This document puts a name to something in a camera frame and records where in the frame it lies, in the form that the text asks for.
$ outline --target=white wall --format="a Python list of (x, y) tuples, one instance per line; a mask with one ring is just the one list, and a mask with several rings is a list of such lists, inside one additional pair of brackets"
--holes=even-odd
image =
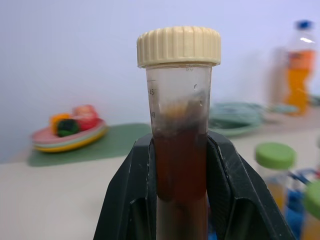
[(0, 162), (27, 147), (50, 115), (76, 105), (93, 104), (111, 125), (148, 122), (136, 39), (156, 28), (219, 31), (213, 99), (265, 103), (273, 49), (300, 19), (316, 23), (320, 40), (319, 9), (316, 0), (2, 0)]

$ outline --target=toy fruit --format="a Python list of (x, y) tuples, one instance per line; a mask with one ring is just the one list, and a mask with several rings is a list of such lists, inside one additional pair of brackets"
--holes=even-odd
[(57, 124), (59, 121), (61, 121), (62, 119), (69, 119), (69, 118), (70, 118), (69, 113), (60, 113), (60, 114), (53, 115), (50, 118), (50, 128), (51, 128), (52, 133), (54, 135), (57, 134)]
[(81, 131), (92, 129), (99, 122), (98, 114), (92, 105), (82, 105), (74, 108), (73, 118), (78, 122)]
[(80, 128), (76, 120), (62, 119), (57, 123), (57, 135), (58, 137), (65, 137), (73, 134), (77, 134)]

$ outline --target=table surface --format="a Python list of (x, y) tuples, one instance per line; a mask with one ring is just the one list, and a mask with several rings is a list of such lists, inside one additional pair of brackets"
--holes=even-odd
[[(295, 168), (314, 167), (320, 128), (252, 134), (233, 139), (236, 149), (256, 168), (254, 148), (275, 141), (297, 151)], [(125, 157), (65, 165), (30, 167), (25, 161), (0, 165), (0, 236), (4, 240), (92, 239), (110, 180)]]

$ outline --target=red toy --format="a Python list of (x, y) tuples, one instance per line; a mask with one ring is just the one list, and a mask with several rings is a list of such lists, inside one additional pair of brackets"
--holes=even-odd
[(81, 131), (92, 129), (99, 122), (99, 116), (92, 105), (75, 107), (73, 109), (73, 118), (77, 120)]

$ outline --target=ribbed cap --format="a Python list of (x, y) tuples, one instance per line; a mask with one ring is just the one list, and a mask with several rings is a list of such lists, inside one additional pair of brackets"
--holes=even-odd
[(198, 26), (174, 26), (146, 32), (136, 41), (138, 67), (181, 62), (219, 65), (221, 39), (217, 31)]

